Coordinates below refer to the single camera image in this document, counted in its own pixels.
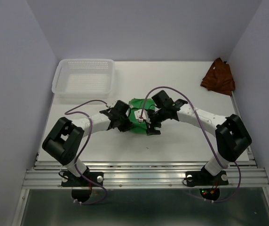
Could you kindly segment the green microfibre towel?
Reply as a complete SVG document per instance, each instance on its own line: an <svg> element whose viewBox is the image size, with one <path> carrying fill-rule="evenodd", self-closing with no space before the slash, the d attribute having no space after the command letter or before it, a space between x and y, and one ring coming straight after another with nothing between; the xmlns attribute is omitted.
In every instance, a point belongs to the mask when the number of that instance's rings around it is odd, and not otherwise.
<svg viewBox="0 0 269 226"><path fill-rule="evenodd" d="M146 135L146 129L147 129L146 124L139 123L138 120L135 118L135 111L141 109L143 103L144 99L136 99L136 98L133 98L128 102L128 105L132 107L129 119L133 123L133 127L130 129L130 131L135 134ZM152 99L147 99L144 109L155 110L155 102Z"/></svg>

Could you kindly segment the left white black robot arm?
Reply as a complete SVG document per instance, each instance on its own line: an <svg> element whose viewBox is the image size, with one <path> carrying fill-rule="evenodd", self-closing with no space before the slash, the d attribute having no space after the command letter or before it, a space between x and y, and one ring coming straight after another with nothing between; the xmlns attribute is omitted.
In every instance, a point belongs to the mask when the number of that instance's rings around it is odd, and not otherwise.
<svg viewBox="0 0 269 226"><path fill-rule="evenodd" d="M44 139L42 149L72 174L72 180L77 185L85 185L88 182L88 167L77 157L82 138L115 128L121 132L129 131L133 125L127 116L129 109L128 104L118 100L114 106L93 116L73 121L61 117Z"/></svg>

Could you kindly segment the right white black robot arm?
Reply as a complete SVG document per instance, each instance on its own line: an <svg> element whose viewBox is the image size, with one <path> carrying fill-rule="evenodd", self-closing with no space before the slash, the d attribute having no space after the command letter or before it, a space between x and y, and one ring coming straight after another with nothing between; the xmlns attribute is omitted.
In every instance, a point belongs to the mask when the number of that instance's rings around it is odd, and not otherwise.
<svg viewBox="0 0 269 226"><path fill-rule="evenodd" d="M208 141L214 156L200 172L200 178L206 184L215 181L217 175L231 162L236 162L252 143L249 132L236 114L227 117L198 109L186 96L173 101L164 90L155 94L152 100L157 110L142 108L137 117L139 122L146 123L148 135L160 134L157 129L161 127L161 123L171 119L200 128L206 139L209 139L208 134L215 137L217 150Z"/></svg>

